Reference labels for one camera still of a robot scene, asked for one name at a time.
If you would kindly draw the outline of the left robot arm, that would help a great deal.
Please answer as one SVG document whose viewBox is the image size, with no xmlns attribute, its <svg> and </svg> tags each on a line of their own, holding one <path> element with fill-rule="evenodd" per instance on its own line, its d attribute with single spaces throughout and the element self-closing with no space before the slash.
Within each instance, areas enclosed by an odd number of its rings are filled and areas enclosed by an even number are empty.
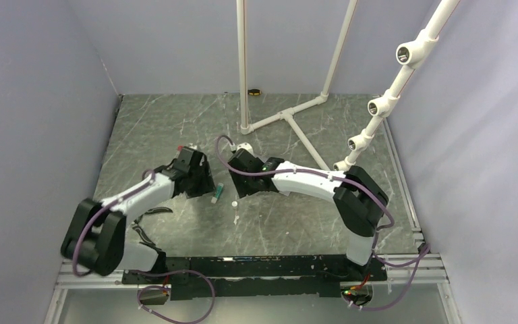
<svg viewBox="0 0 518 324">
<path fill-rule="evenodd" d="M 183 147 L 168 165 L 147 169 L 139 183 L 102 200 L 85 198 L 76 207 L 61 244 L 76 277 L 139 271 L 149 283 L 167 274 L 166 253 L 144 242 L 126 242 L 127 228 L 159 204 L 179 195 L 194 198 L 215 190 L 207 156 Z"/>
</svg>

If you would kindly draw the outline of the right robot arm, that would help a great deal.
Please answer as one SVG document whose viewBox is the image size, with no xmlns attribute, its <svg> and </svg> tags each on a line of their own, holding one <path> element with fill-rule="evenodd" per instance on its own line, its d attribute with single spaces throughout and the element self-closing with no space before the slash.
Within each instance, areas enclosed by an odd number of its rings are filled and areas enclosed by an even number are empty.
<svg viewBox="0 0 518 324">
<path fill-rule="evenodd" d="M 361 280 L 371 270 L 371 251 L 378 223 L 389 198 L 362 167 L 325 171 L 281 158 L 263 161 L 240 148 L 226 162 L 239 197 L 257 192 L 298 193 L 332 202 L 348 230 L 345 272 Z"/>
</svg>

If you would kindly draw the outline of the green white glue stick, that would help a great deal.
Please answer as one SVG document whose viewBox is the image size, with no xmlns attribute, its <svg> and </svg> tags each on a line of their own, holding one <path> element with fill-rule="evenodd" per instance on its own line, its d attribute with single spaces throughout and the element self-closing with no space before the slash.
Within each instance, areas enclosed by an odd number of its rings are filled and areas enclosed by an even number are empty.
<svg viewBox="0 0 518 324">
<path fill-rule="evenodd" d="M 217 184 L 214 194 L 210 200 L 212 204 L 216 204 L 217 201 L 220 199 L 221 194 L 223 192 L 223 188 L 224 188 L 224 183 L 220 182 Z"/>
</svg>

